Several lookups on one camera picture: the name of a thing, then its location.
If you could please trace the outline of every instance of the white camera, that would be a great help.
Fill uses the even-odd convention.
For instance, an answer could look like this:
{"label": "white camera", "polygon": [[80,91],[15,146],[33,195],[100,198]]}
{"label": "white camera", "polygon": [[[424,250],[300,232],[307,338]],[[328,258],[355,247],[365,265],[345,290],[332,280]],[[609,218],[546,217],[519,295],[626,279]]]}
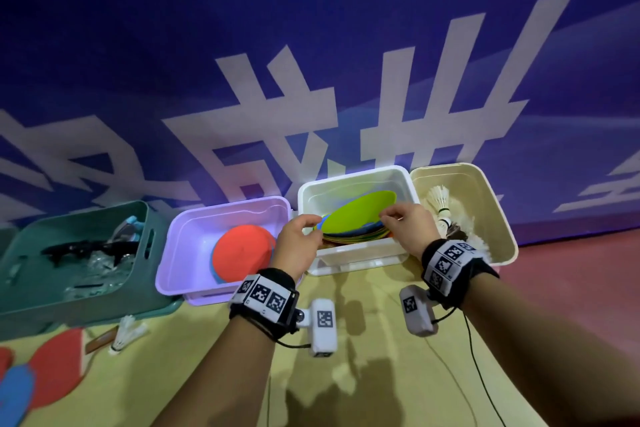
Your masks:
{"label": "white camera", "polygon": [[427,291],[418,286],[406,286],[400,291],[400,302],[406,328],[413,335],[420,337],[433,336],[438,332],[438,323],[433,306],[436,301],[429,299]]}
{"label": "white camera", "polygon": [[309,309],[296,309],[299,328],[307,328],[314,358],[327,358],[338,351],[335,305],[329,299],[315,299]]}

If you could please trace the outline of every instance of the purple plastic bin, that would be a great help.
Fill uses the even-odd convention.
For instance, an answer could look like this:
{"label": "purple plastic bin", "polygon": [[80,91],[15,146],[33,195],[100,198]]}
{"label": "purple plastic bin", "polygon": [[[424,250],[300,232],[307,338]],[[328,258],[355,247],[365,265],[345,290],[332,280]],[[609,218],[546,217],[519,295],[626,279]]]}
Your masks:
{"label": "purple plastic bin", "polygon": [[220,284],[211,273],[211,253],[220,237],[239,225],[258,225],[277,238],[290,217],[291,205],[280,196],[180,213],[169,226],[156,274],[156,289],[167,296],[188,294],[187,300],[193,305],[228,300],[228,294],[233,293],[241,282]]}

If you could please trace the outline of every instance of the red frisbee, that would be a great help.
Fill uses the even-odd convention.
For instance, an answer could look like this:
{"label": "red frisbee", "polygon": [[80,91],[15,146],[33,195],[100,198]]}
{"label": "red frisbee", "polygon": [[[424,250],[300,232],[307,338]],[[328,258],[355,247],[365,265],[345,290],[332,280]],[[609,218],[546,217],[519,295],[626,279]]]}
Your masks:
{"label": "red frisbee", "polygon": [[276,240],[262,227],[241,225],[222,235],[213,249],[211,265],[226,282],[238,282],[269,266]]}

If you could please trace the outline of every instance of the stack of discs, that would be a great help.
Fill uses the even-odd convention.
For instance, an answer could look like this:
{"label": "stack of discs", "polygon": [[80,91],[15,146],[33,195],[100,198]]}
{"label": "stack of discs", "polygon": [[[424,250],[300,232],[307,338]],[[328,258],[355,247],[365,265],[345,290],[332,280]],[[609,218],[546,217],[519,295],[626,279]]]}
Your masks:
{"label": "stack of discs", "polygon": [[365,194],[325,216],[317,228],[324,241],[334,245],[378,240],[390,233],[380,221],[380,212],[395,202],[393,191]]}
{"label": "stack of discs", "polygon": [[264,228],[241,225],[220,237],[211,254],[211,271],[218,282],[238,282],[267,268],[275,238]]}

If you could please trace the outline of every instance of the yellow floor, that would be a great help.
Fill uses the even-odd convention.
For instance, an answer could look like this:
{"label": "yellow floor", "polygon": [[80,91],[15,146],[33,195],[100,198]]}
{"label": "yellow floor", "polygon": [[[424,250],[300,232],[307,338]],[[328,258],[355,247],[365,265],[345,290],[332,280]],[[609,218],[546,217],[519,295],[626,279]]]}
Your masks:
{"label": "yellow floor", "polygon": [[[307,350],[276,348],[259,425],[496,426],[469,352],[461,312],[429,339],[409,334],[398,292],[420,283],[419,265],[405,264],[327,277],[306,277],[300,306],[311,299],[336,304],[339,351],[310,358]],[[444,315],[442,309],[437,316]],[[59,402],[28,414],[23,427],[144,427],[149,425],[227,323],[227,306],[184,304],[147,321],[151,333],[118,357],[100,351],[80,386]],[[93,328],[99,334],[108,326]],[[50,336],[6,342],[16,364]],[[285,338],[296,344],[306,333]],[[473,331],[487,388],[508,426],[545,423],[518,393]]]}

